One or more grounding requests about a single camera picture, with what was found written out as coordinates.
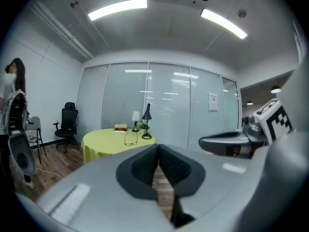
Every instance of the black pants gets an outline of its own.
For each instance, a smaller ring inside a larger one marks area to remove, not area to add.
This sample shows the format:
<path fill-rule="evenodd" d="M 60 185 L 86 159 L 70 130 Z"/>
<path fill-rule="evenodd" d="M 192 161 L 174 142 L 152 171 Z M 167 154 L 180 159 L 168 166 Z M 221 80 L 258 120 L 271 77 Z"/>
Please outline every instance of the black pants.
<path fill-rule="evenodd" d="M 1 152 L 1 162 L 4 171 L 4 175 L 6 177 L 9 185 L 14 189 L 14 185 L 11 177 L 10 170 L 10 149 L 8 146 L 9 136 L 8 135 L 0 135 L 0 152 Z M 30 176 L 24 174 L 24 179 L 26 182 L 30 182 Z"/>

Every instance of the office chair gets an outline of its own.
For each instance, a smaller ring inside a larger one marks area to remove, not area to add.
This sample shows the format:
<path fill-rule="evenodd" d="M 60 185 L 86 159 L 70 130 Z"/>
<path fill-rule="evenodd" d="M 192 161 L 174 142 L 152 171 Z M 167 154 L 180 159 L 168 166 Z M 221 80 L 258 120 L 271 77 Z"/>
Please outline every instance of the office chair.
<path fill-rule="evenodd" d="M 65 154 L 67 152 L 68 145 L 78 146 L 78 144 L 76 143 L 76 139 L 74 138 L 77 128 L 77 125 L 75 124 L 77 115 L 78 111 L 75 109 L 75 104 L 72 102 L 67 102 L 65 104 L 65 107 L 62 109 L 61 129 L 58 129 L 58 122 L 54 123 L 57 129 L 55 131 L 55 135 L 57 137 L 62 137 L 65 139 L 64 142 L 57 144 L 56 148 L 58 148 L 59 145 L 66 145 L 64 148 Z"/>
<path fill-rule="evenodd" d="M 42 164 L 41 156 L 40 156 L 40 149 L 39 149 L 39 140 L 42 143 L 42 147 L 43 147 L 43 150 L 44 150 L 44 153 L 45 153 L 46 156 L 47 156 L 47 154 L 46 154 L 46 151 L 45 151 L 45 148 L 44 148 L 44 145 L 43 145 L 43 141 L 42 141 L 42 136 L 41 136 L 41 121 L 40 121 L 39 117 L 32 117 L 30 120 L 32 121 L 33 124 L 27 124 L 26 125 L 26 129 L 28 131 L 32 131 L 32 130 L 36 131 L 37 132 L 37 136 L 36 137 L 30 137 L 30 135 L 29 135 L 28 142 L 29 143 L 37 143 L 37 150 L 38 150 L 39 160 L 40 160 L 40 164 Z"/>

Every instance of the baseboard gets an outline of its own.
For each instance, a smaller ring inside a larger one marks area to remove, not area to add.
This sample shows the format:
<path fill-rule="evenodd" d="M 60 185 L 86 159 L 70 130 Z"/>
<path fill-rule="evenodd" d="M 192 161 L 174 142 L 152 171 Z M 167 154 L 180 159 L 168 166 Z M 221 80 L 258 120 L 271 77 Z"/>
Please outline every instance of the baseboard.
<path fill-rule="evenodd" d="M 65 139 L 59 139 L 59 140 L 55 140 L 55 141 L 50 141 L 48 143 L 44 143 L 44 144 L 39 144 L 39 147 L 42 147 L 42 146 L 48 146 L 48 145 L 53 145 L 53 144 L 58 144 L 58 143 L 61 143 L 63 142 Z M 36 145 L 33 145 L 30 147 L 31 149 L 36 149 L 37 146 Z"/>

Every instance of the green plant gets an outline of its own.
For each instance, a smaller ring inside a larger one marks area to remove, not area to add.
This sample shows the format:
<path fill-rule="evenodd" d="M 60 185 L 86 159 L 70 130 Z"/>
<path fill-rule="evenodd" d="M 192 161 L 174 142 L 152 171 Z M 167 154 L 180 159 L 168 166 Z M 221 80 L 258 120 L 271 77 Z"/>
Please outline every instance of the green plant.
<path fill-rule="evenodd" d="M 140 125 L 140 129 L 149 129 L 150 127 L 149 126 L 147 126 L 145 123 L 142 123 L 141 125 Z"/>

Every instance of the eyeglasses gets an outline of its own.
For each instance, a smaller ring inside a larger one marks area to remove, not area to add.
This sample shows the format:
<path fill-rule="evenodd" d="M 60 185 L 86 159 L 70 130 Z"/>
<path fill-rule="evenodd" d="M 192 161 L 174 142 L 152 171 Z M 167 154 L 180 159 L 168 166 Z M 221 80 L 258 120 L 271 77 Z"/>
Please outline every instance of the eyeglasses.
<path fill-rule="evenodd" d="M 137 133 L 136 133 L 136 142 L 133 142 L 133 143 L 131 143 L 131 144 L 127 144 L 127 143 L 126 143 L 126 136 L 127 136 L 128 134 L 129 134 L 129 132 L 125 135 L 125 145 L 126 145 L 126 146 L 137 145 L 137 140 L 138 140 L 138 138 L 139 138 L 138 135 L 137 135 Z"/>

